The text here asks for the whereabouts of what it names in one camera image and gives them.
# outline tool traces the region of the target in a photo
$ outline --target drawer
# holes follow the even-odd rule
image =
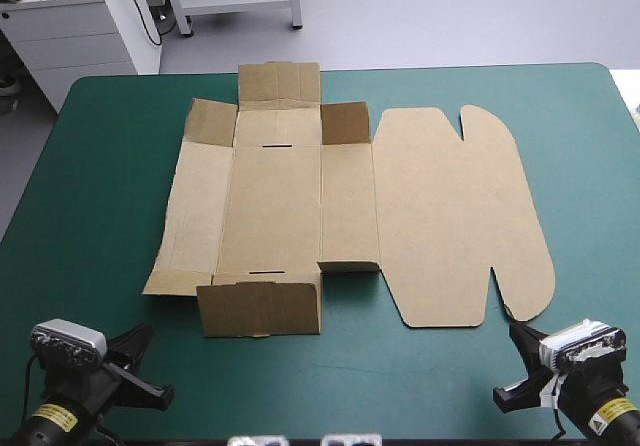
[[[91,66],[74,66],[71,68],[39,69],[33,71],[33,78],[40,86],[56,111],[62,109],[64,100],[73,83],[87,76],[120,76],[136,74],[132,63],[94,64]]]
[[[66,38],[117,32],[104,2],[7,11],[0,29],[9,41]]]
[[[20,41],[13,47],[29,71],[131,61],[118,34]]]

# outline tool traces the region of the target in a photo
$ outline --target gray floor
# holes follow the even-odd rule
[[[195,18],[193,38],[165,37],[161,72],[277,59],[323,69],[578,61],[640,69],[640,0],[302,1],[301,31],[286,11]],[[54,118],[32,83],[20,110],[0,116],[0,236]]]

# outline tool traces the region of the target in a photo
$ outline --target flattened cardboard box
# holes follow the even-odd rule
[[[553,294],[553,264],[508,128],[462,110],[320,104],[317,63],[241,66],[240,105],[194,100],[145,294],[197,294],[208,336],[313,334],[322,272],[382,266],[410,326],[511,316]]]
[[[320,265],[379,270],[368,111],[321,106],[317,63],[241,66],[239,90],[237,116],[193,102],[144,292],[197,294],[208,336],[318,334]]]

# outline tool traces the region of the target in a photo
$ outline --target yellow warning label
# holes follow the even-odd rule
[[[638,411],[638,408],[627,398],[618,398],[602,406],[597,414],[607,423],[612,423],[618,416],[628,413],[629,411]]]
[[[64,429],[65,433],[71,431],[73,427],[78,424],[78,418],[76,418],[71,411],[57,404],[45,403],[33,413],[33,416],[40,416],[41,418],[53,421]]]

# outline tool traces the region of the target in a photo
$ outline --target green table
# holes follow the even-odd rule
[[[435,105],[458,124],[465,103],[510,126],[557,274],[555,298],[532,324],[554,331],[590,317],[623,327],[638,402],[640,135],[608,71],[575,64],[322,79],[325,102],[366,100],[373,128],[398,106]],[[107,425],[125,437],[550,437],[550,411],[502,415],[492,402],[493,386],[525,374],[494,287],[482,326],[410,330],[381,276],[329,276],[322,335],[265,339],[205,339],[195,299],[141,296],[190,100],[235,102],[236,89],[235,74],[73,87],[0,245],[0,437],[18,422],[29,331],[53,317],[109,335],[155,325],[142,373],[174,383],[176,399],[165,413],[114,410]],[[38,372],[32,404],[41,381]]]

